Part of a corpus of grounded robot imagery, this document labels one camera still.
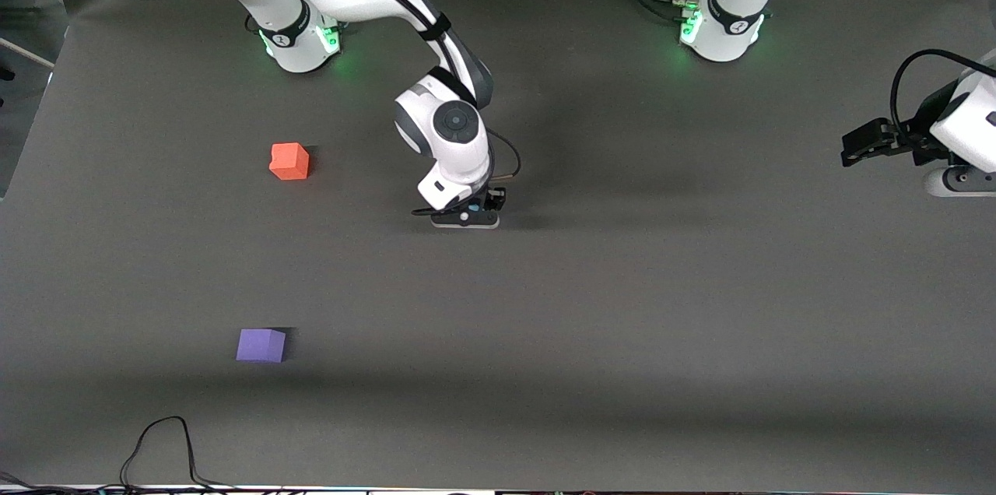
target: black strap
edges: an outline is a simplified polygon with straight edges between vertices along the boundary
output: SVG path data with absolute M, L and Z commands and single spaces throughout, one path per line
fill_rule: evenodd
M 433 24 L 428 28 L 428 30 L 419 33 L 423 40 L 425 41 L 435 41 L 442 37 L 442 34 L 446 33 L 446 30 L 450 30 L 453 24 L 449 23 L 449 19 L 443 13 L 439 13 L 439 19 L 437 23 Z
M 473 94 L 470 94 L 470 90 L 467 90 L 467 87 L 460 82 L 460 79 L 453 76 L 453 73 L 448 72 L 446 69 L 437 65 L 433 67 L 433 70 L 430 70 L 430 76 L 435 77 L 439 83 L 445 84 L 446 87 L 449 88 L 449 90 L 452 90 L 454 94 L 458 95 L 461 100 L 477 108 L 477 99 L 474 98 Z
M 266 30 L 266 28 L 261 26 L 259 31 L 277 47 L 294 47 L 294 44 L 298 41 L 298 37 L 305 33 L 305 30 L 308 30 L 309 24 L 310 6 L 308 6 L 305 0 L 301 0 L 301 14 L 298 15 L 298 19 L 291 26 L 283 28 L 283 30 Z
M 761 12 L 755 12 L 751 16 L 736 16 L 736 14 L 723 9 L 719 5 L 719 0 L 707 0 L 707 4 L 712 17 L 719 20 L 719 24 L 722 24 L 726 33 L 730 35 L 746 33 L 747 30 L 750 30 L 751 26 L 754 26 L 754 23 L 761 20 L 761 14 L 764 13 L 764 10 L 761 10 Z

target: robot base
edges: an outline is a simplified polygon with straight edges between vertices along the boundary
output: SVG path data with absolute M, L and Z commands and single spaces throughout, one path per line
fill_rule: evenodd
M 694 49 L 702 58 L 718 63 L 730 62 L 740 59 L 747 48 L 757 41 L 758 30 L 763 23 L 762 14 L 761 19 L 754 26 L 746 27 L 744 33 L 731 35 L 726 33 L 723 23 L 713 16 L 708 6 L 700 6 L 682 24 L 682 44 Z
M 305 2 L 305 6 L 310 8 L 312 20 L 292 45 L 282 47 L 278 42 L 280 35 L 275 35 L 270 40 L 263 30 L 259 31 L 259 37 L 266 46 L 266 54 L 274 58 L 285 72 L 316 72 L 342 50 L 342 31 L 338 27 L 338 21 L 317 12 L 310 2 Z
M 924 187 L 935 197 L 996 197 L 996 174 L 972 166 L 938 168 L 924 176 Z
M 437 229 L 494 230 L 501 223 L 498 212 L 505 206 L 505 188 L 488 188 L 458 207 L 432 215 Z

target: connector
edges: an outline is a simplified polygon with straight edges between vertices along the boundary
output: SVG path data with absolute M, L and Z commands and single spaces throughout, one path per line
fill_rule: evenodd
M 688 10 L 698 10 L 699 4 L 698 0 L 672 0 L 672 5 Z
M 690 19 L 684 19 L 684 23 L 680 24 L 682 27 L 682 41 L 686 44 L 694 44 L 695 37 L 698 35 L 698 30 L 702 26 L 702 12 L 696 10 Z

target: gray mat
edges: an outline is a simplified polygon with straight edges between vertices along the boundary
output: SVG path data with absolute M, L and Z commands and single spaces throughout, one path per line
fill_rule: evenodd
M 996 490 L 996 204 L 837 157 L 908 53 L 992 48 L 986 0 L 776 0 L 735 65 L 629 0 L 437 3 L 526 158 L 499 232 L 406 215 L 401 21 L 291 76 L 235 2 L 71 3 L 0 205 L 0 467 L 108 481 L 181 413 L 237 483 Z M 267 171 L 288 140 L 307 182 Z M 235 363 L 253 326 L 293 359 Z M 135 481 L 184 481 L 178 430 L 147 449 Z

